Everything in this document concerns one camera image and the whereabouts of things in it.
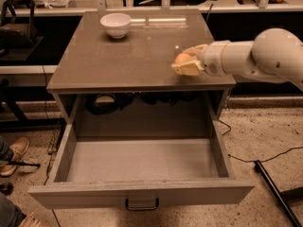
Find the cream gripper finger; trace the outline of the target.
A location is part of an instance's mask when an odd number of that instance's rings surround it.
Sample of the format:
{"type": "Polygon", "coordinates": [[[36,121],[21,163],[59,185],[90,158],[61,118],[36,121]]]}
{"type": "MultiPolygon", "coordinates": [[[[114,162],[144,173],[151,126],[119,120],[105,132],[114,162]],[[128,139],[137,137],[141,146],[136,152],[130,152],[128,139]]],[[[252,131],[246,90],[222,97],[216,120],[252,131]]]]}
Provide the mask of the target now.
{"type": "Polygon", "coordinates": [[[207,48],[207,44],[199,44],[183,50],[183,53],[199,57],[207,48]]]}
{"type": "Polygon", "coordinates": [[[191,57],[190,59],[180,63],[173,63],[171,68],[177,75],[191,77],[199,76],[204,70],[200,61],[196,57],[191,57]]]}

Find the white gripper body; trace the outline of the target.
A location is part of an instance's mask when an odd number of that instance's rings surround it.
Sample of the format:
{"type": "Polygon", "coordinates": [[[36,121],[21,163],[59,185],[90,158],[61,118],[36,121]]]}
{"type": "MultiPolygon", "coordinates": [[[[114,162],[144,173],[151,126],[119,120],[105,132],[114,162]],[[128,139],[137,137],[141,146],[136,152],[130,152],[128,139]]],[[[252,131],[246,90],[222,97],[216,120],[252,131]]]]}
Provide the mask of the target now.
{"type": "Polygon", "coordinates": [[[217,41],[206,46],[200,56],[200,62],[205,72],[212,77],[223,77],[223,52],[229,41],[217,41]]]}

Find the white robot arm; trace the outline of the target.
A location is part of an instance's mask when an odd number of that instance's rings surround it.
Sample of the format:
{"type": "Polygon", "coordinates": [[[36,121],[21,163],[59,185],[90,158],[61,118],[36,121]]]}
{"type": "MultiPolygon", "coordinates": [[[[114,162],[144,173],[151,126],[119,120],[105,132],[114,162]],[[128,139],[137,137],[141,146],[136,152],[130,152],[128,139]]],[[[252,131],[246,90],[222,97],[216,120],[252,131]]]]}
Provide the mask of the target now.
{"type": "Polygon", "coordinates": [[[303,42],[282,28],[262,31],[254,41],[216,41],[187,48],[180,53],[172,70],[177,75],[211,77],[226,75],[246,79],[290,82],[303,90],[303,42]]]}

